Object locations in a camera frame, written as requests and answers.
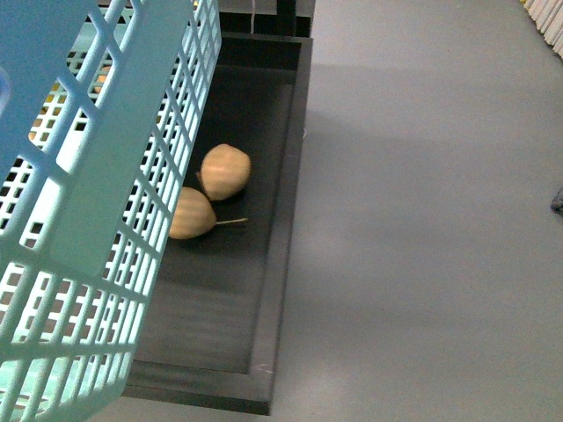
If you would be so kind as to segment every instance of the plastic basket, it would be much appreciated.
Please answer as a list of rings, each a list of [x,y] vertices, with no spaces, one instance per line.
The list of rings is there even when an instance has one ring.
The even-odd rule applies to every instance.
[[[0,10],[0,422],[123,391],[221,45],[216,0]]]

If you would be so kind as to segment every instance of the floor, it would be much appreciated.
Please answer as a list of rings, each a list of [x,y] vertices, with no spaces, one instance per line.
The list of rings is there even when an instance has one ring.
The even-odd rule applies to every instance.
[[[271,417],[561,421],[563,63],[519,1],[317,2]]]

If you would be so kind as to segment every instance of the black shelf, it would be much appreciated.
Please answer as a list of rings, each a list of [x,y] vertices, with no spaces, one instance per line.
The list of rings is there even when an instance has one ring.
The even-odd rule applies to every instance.
[[[252,159],[218,219],[248,217],[190,241],[169,240],[124,395],[268,414],[303,141],[312,40],[224,33],[184,186],[209,149]]]

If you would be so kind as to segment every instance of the basket grid hole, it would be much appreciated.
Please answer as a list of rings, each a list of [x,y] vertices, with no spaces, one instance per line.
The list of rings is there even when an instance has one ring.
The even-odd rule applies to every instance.
[[[13,292],[2,292],[2,297],[0,298],[1,305],[9,305],[11,298],[14,296]]]
[[[96,33],[98,34],[98,29],[92,23],[94,19],[88,15],[82,25],[82,29],[77,35],[77,39],[75,40],[72,48],[70,49],[69,53],[67,54],[67,66],[70,72],[75,76],[78,77],[84,60],[88,56],[88,53],[91,50],[92,44],[95,36],[91,37],[84,37],[81,34],[84,33]]]
[[[130,31],[129,26],[133,21],[133,17],[135,15],[135,5],[131,7],[128,3],[126,7],[121,9],[121,14],[117,18],[117,22],[115,24],[115,28],[113,29],[113,37],[115,38],[116,42],[120,46],[120,49],[123,51],[125,49],[126,44],[124,43],[125,34]]]
[[[92,103],[96,104],[98,102],[98,97],[104,89],[104,86],[109,82],[108,74],[113,66],[113,57],[106,51],[101,62],[98,65],[98,69],[94,74],[93,79],[90,83],[90,89],[88,90],[88,95]]]
[[[10,221],[33,172],[33,167],[21,156],[16,158],[0,188],[0,234]]]
[[[51,131],[55,126],[58,116],[64,107],[68,92],[57,79],[51,86],[51,91],[45,97],[43,106],[37,114],[37,118],[27,135],[27,138],[39,149],[45,148]]]

